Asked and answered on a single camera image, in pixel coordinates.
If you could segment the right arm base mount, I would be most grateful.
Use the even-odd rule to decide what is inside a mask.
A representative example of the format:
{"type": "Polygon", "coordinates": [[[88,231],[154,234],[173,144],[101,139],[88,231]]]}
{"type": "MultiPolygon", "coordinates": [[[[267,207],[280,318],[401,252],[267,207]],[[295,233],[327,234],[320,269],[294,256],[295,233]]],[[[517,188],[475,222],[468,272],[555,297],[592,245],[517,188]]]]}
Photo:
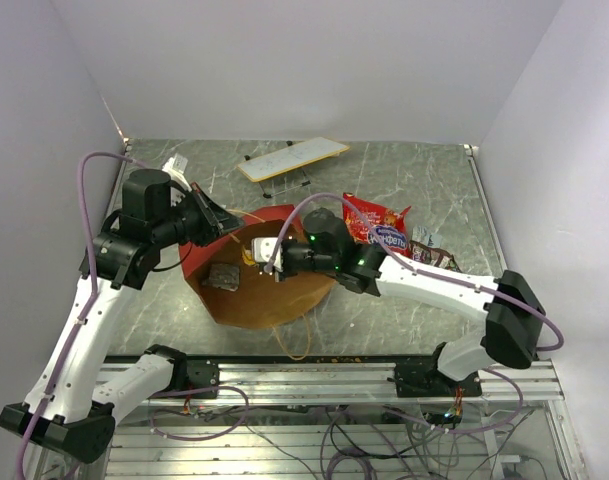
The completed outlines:
{"type": "Polygon", "coordinates": [[[407,362],[396,364],[387,381],[394,385],[398,398],[476,398],[482,395],[482,388],[475,379],[476,373],[451,380],[425,364],[407,362]]]}

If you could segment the brown m&m's pack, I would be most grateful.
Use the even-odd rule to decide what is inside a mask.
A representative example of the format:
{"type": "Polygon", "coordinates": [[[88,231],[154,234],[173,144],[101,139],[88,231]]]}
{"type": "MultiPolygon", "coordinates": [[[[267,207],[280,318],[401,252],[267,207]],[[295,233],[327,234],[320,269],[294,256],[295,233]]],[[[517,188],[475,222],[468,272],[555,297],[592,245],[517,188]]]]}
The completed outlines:
{"type": "Polygon", "coordinates": [[[410,258],[413,261],[445,270],[461,271],[455,257],[444,249],[433,248],[417,241],[411,241],[409,250],[410,258]]]}

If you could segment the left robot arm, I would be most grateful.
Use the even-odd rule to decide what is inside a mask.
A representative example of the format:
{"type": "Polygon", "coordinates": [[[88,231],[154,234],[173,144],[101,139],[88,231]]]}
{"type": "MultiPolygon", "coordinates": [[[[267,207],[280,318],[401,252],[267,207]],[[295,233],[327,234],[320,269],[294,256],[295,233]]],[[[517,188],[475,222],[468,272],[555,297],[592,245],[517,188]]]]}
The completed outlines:
{"type": "Polygon", "coordinates": [[[161,345],[107,384],[96,383],[117,320],[162,250],[206,247],[244,224],[196,184],[163,170],[132,172],[121,195],[82,261],[73,306],[40,379],[0,414],[2,429],[85,464],[102,456],[116,425],[143,400],[158,392],[176,397],[187,387],[185,354],[161,345]]]}

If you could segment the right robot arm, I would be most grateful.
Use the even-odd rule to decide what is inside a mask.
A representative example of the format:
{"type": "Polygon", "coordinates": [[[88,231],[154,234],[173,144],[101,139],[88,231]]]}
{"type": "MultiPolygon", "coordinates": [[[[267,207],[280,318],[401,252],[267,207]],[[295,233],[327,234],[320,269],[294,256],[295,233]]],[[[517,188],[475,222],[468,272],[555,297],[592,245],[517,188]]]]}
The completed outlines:
{"type": "Polygon", "coordinates": [[[356,294],[407,298],[480,323],[478,330],[439,344],[418,366],[403,368],[394,379],[398,389],[443,396],[493,364],[525,370],[536,359],[544,310],[520,274],[469,276],[399,257],[356,242],[344,221],[325,208],[308,214],[303,227],[303,241],[254,240],[254,260],[278,279],[324,274],[356,294]]]}

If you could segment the red and brown paper bag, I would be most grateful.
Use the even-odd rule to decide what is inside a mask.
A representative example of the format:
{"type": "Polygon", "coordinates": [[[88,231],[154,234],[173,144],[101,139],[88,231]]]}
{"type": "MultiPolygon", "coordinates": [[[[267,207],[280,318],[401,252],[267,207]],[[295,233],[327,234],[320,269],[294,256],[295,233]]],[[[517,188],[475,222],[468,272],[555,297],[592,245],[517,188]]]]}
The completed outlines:
{"type": "Polygon", "coordinates": [[[263,274],[247,262],[246,253],[256,237],[276,237],[284,221],[294,210],[292,204],[260,208],[244,213],[245,226],[206,247],[191,243],[180,246],[184,280],[202,300],[214,322],[247,330],[272,329],[283,352],[295,361],[308,352],[290,352],[279,333],[283,324],[302,319],[307,329],[307,348],[312,346],[310,313],[335,285],[327,276],[304,272],[284,282],[263,274]],[[206,284],[216,264],[239,270],[239,286],[227,291],[206,284]]]}

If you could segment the small white blue wrapper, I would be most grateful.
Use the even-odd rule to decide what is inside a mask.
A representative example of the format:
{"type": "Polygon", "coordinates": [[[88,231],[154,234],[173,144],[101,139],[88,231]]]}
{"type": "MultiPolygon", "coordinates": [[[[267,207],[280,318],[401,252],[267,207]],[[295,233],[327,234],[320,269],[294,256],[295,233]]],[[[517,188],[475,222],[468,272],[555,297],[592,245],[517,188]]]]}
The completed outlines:
{"type": "Polygon", "coordinates": [[[428,248],[440,248],[443,243],[443,237],[440,234],[431,232],[427,227],[419,225],[413,227],[411,240],[428,248]]]}

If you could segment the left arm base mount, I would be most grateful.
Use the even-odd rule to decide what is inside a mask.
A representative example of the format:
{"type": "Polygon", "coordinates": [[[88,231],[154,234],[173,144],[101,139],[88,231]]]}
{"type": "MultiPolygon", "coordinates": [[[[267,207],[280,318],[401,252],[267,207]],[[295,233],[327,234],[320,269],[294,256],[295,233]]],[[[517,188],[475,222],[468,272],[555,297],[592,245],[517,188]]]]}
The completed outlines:
{"type": "Polygon", "coordinates": [[[187,360],[174,369],[169,390],[191,399],[215,399],[219,378],[219,368],[211,361],[187,360]]]}

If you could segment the red candy bag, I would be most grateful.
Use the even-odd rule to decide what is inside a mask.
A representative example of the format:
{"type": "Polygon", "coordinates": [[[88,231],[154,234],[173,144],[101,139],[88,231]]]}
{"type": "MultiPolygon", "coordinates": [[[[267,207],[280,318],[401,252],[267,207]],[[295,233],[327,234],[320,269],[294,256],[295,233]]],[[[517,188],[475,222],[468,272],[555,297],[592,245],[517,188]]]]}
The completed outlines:
{"type": "MultiPolygon", "coordinates": [[[[376,233],[393,252],[405,257],[410,256],[406,215],[410,212],[411,206],[396,212],[383,205],[360,199],[351,193],[344,193],[343,198],[369,220],[376,233]]],[[[377,243],[367,226],[347,205],[343,206],[343,219],[349,233],[356,242],[377,243]]]]}

